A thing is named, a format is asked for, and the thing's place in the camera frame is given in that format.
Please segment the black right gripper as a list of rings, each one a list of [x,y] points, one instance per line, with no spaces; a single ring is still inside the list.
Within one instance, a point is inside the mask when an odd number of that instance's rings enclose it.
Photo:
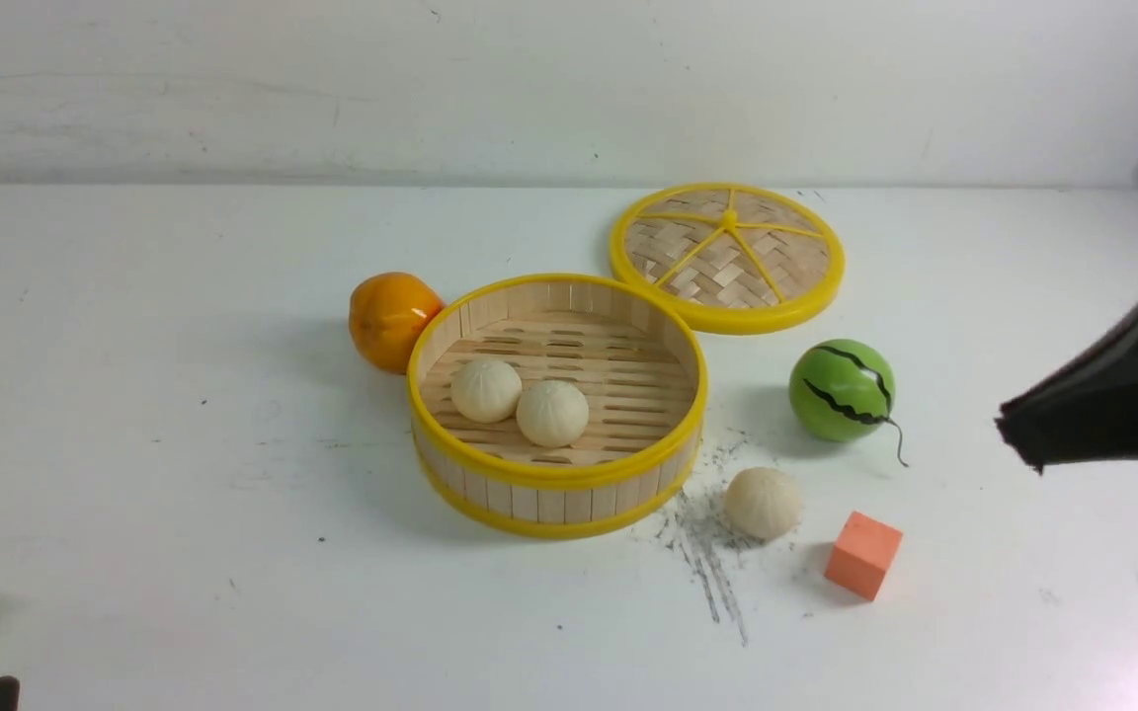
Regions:
[[[1138,301],[1091,347],[1003,402],[995,425],[1034,472],[1138,462]]]

